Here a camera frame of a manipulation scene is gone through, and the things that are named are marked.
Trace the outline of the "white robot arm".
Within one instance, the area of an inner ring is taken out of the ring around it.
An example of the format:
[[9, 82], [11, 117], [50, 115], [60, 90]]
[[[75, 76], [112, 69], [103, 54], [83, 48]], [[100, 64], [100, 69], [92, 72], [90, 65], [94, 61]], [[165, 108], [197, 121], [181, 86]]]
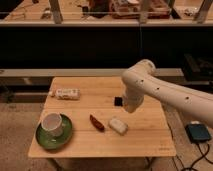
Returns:
[[213, 94], [160, 80], [154, 77], [155, 70], [152, 61], [143, 59], [122, 73], [124, 109], [135, 112], [147, 94], [213, 129]]

